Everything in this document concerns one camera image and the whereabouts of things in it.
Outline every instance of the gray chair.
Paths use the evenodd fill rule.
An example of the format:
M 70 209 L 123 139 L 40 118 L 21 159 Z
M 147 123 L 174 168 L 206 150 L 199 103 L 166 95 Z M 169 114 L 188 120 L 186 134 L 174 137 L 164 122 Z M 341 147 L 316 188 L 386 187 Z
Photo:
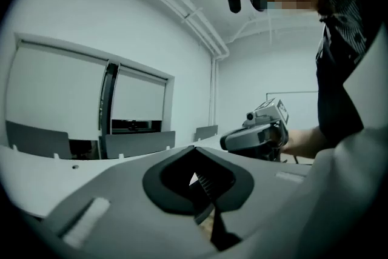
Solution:
M 61 159 L 70 160 L 69 135 L 66 132 L 39 129 L 23 124 L 6 121 L 8 144 L 14 145 L 20 152 L 54 158 L 57 153 Z
M 107 135 L 105 142 L 108 159 L 129 158 L 174 148 L 175 132 Z
M 197 128 L 194 136 L 194 141 L 199 139 L 205 140 L 206 138 L 213 137 L 218 133 L 218 126 L 205 126 Z

